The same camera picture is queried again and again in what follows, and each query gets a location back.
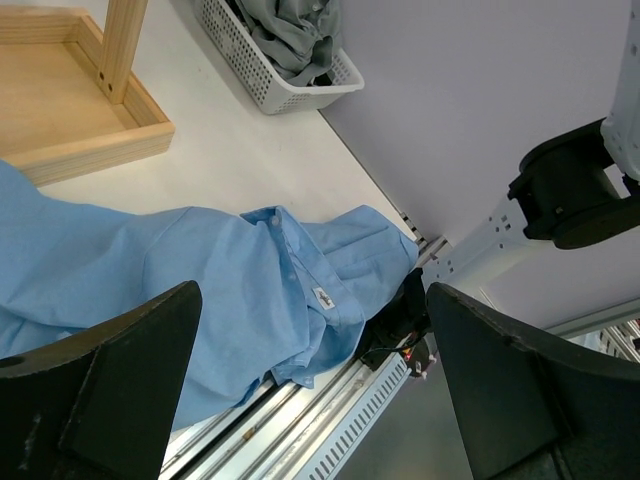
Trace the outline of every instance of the black cable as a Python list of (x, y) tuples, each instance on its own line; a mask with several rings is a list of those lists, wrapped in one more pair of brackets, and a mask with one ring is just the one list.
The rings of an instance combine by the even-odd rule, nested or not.
[(405, 345), (403, 345), (402, 347), (379, 347), (379, 348), (373, 348), (371, 350), (366, 351), (365, 353), (363, 353), (360, 358), (364, 358), (365, 356), (369, 355), (371, 352), (389, 352), (389, 353), (395, 353), (395, 352), (402, 352), (403, 350), (406, 350), (407, 348), (413, 348), (415, 347), (418, 343), (420, 343), (420, 340), (422, 340), (422, 337), (420, 335), (418, 335), (418, 337), (413, 340), (413, 342), (407, 343)]

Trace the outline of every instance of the wooden leg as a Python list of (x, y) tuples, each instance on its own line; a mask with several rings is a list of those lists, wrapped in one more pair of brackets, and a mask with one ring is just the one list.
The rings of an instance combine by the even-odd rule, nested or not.
[(146, 9), (147, 0), (109, 1), (97, 82), (113, 104), (124, 100)]

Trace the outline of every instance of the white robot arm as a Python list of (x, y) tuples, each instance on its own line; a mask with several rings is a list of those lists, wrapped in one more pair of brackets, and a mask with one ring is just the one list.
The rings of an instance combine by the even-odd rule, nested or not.
[(611, 113), (602, 137), (622, 173), (640, 181), (640, 0), (632, 0), (627, 43)]
[[(604, 173), (613, 164), (629, 197)], [(640, 0), (632, 0), (610, 115), (540, 145), (520, 171), (471, 235), (423, 267), (425, 288), (443, 282), (473, 295), (541, 248), (581, 248), (640, 225)]]

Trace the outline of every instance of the white wall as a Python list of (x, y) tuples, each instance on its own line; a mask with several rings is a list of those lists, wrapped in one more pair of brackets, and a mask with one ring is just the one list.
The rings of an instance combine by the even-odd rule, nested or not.
[[(630, 0), (343, 0), (365, 90), (325, 115), (427, 236), (455, 243), (541, 142), (613, 100)], [(640, 234), (539, 255), (492, 282), (537, 325), (640, 296)]]

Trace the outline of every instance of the shirt label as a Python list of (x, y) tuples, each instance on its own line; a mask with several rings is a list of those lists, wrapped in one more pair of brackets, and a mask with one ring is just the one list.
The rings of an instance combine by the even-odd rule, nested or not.
[(313, 293), (315, 293), (316, 298), (318, 299), (318, 303), (322, 308), (324, 308), (325, 310), (331, 310), (332, 308), (335, 308), (335, 303), (333, 303), (331, 297), (327, 295), (327, 292), (325, 292), (322, 288), (314, 288)]

